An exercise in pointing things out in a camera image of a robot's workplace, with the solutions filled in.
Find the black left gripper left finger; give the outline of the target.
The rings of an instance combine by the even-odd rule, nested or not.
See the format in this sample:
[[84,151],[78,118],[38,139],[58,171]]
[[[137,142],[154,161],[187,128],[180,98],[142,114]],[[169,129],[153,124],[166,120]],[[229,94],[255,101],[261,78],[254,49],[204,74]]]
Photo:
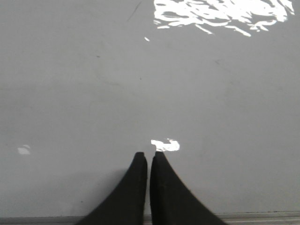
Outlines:
[[143,152],[133,160],[114,190],[78,225],[142,225],[148,178]]

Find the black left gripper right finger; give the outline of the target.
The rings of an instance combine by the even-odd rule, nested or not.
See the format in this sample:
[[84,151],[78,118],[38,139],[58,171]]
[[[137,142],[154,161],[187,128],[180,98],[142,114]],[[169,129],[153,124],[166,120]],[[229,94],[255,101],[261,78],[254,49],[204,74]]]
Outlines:
[[156,152],[150,172],[150,208],[154,225],[225,225],[175,173],[163,152]]

